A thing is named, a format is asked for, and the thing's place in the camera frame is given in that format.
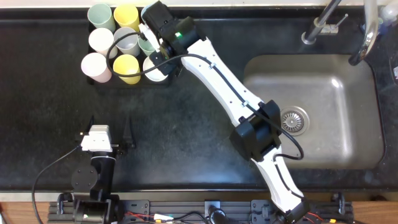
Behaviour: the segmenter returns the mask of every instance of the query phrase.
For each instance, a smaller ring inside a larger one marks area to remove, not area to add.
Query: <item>plastic cup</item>
[[[120,37],[126,34],[130,34],[132,32],[135,32],[135,30],[130,27],[120,28],[114,33],[113,40],[116,41]],[[138,35],[128,36],[123,40],[119,41],[119,43],[117,43],[116,46],[124,54],[133,55],[135,57],[139,55]]]
[[[116,7],[113,16],[120,27],[130,27],[139,31],[138,10],[133,4],[122,4]]]
[[[112,73],[106,67],[104,55],[100,53],[90,53],[81,61],[81,70],[84,74],[97,82],[104,83],[111,79]]]
[[[88,20],[97,28],[107,28],[114,32],[116,26],[112,17],[112,10],[106,4],[95,4],[87,12]]]
[[[109,48],[113,44],[113,34],[110,30],[105,28],[95,29],[88,37],[88,44],[96,52],[106,56]],[[113,47],[109,54],[109,58],[114,58],[116,54],[118,54],[118,49]]]
[[[139,64],[137,59],[132,55],[120,55],[116,58],[113,63],[113,70],[122,75],[130,75],[139,72]],[[141,76],[136,77],[120,77],[121,80],[125,81],[127,84],[136,84]]]
[[[142,40],[138,38],[138,46],[144,52],[146,56],[149,56],[152,52],[155,51],[155,48],[150,44],[148,40]]]
[[[144,60],[144,64],[142,66],[142,69],[144,69],[144,71],[145,71],[145,70],[148,70],[148,69],[152,68],[153,66],[155,66],[155,65],[152,63],[150,58],[147,57]],[[163,75],[163,73],[161,71],[159,71],[159,69],[157,69],[157,68],[155,70],[151,71],[151,72],[145,73],[145,76],[150,81],[153,81],[153,82],[161,82],[161,81],[165,80],[168,77],[168,75]]]

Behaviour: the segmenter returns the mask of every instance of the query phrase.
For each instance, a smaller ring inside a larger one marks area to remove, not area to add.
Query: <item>stainless steel sink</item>
[[[262,55],[244,70],[244,85],[281,109],[282,127],[303,147],[289,167],[367,169],[384,155],[373,72],[349,55]],[[298,150],[281,136],[284,153]]]

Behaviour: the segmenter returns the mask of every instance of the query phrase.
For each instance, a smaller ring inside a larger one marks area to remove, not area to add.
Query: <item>sink drain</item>
[[[309,118],[306,112],[297,107],[290,106],[281,111],[282,127],[291,135],[302,134],[309,125]]]

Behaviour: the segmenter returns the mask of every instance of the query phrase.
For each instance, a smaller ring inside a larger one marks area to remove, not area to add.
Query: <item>chrome faucet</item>
[[[304,32],[301,36],[304,44],[314,44],[318,35],[337,34],[338,26],[345,18],[347,18],[348,15],[346,14],[346,16],[336,25],[327,25],[326,20],[330,17],[330,14],[336,9],[340,2],[341,0],[331,0],[321,15],[314,19],[309,30]],[[348,60],[351,65],[357,65],[367,56],[374,44],[374,41],[376,40],[377,30],[379,28],[376,0],[364,0],[363,3],[365,10],[366,30],[363,43],[356,53],[353,54]]]

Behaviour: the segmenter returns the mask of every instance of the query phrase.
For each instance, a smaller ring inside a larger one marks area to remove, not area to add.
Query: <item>green light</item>
[[[181,37],[182,37],[182,34],[181,34],[180,32],[176,32],[176,33],[175,33],[175,36],[176,36],[177,38],[181,38]]]

